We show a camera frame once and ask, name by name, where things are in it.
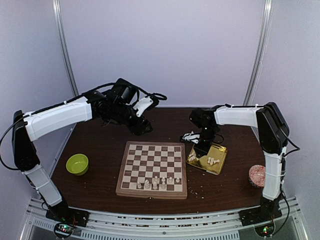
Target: white chess piece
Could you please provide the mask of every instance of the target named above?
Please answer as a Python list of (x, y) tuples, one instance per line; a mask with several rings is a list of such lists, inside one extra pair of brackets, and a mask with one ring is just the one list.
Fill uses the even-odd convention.
[(145, 186), (146, 189), (150, 188), (150, 184), (149, 184), (149, 180), (148, 179), (145, 180), (144, 186)]
[(156, 189), (158, 188), (158, 187), (157, 187), (157, 182), (156, 182), (156, 181), (153, 181), (152, 185), (153, 185), (152, 187), (153, 187), (153, 189), (154, 189), (154, 190), (156, 190)]

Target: chessboard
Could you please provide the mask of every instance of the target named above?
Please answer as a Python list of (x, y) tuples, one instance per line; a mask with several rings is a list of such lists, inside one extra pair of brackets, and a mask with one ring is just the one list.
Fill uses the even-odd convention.
[(186, 199), (185, 145), (128, 141), (115, 192), (137, 198)]

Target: white wall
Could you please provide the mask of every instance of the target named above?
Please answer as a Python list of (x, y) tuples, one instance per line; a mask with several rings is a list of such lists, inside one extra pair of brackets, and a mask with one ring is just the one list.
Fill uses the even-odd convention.
[(320, 1), (275, 1), (254, 103), (278, 104), (301, 151), (287, 157), (285, 189), (320, 235)]
[(242, 104), (263, 0), (68, 0), (61, 12), (80, 92), (124, 78), (161, 106)]
[[(63, 63), (51, 0), (0, 1), (0, 133), (17, 110), (38, 110), (72, 97)], [(35, 142), (41, 162), (50, 170), (68, 128)], [(1, 146), (4, 161), (14, 167), (11, 132)], [(0, 165), (0, 239), (15, 240), (34, 191), (20, 172)]]

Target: green bowl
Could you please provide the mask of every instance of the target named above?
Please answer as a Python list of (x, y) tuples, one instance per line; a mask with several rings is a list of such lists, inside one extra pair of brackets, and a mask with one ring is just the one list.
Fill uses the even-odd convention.
[(76, 154), (68, 159), (65, 165), (69, 173), (81, 176), (88, 171), (89, 160), (86, 155)]

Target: dark wooden table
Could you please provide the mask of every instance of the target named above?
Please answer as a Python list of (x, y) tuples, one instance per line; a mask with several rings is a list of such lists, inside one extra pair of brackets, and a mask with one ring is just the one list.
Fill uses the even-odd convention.
[[(125, 126), (101, 127), (100, 119), (78, 123), (53, 173), (52, 180), (71, 207), (130, 214), (187, 214), (251, 207), (259, 204), (262, 191), (250, 185), (252, 165), (264, 165), (264, 155), (252, 130), (221, 126), (228, 154), (220, 175), (187, 165), (188, 197), (185, 200), (148, 199), (116, 195), (116, 185), (127, 141), (179, 142), (184, 133), (198, 131), (189, 121), (192, 108), (155, 108), (145, 116), (153, 132), (134, 136)], [(192, 145), (186, 144), (188, 154)], [(67, 172), (74, 154), (89, 158), (83, 176)]]

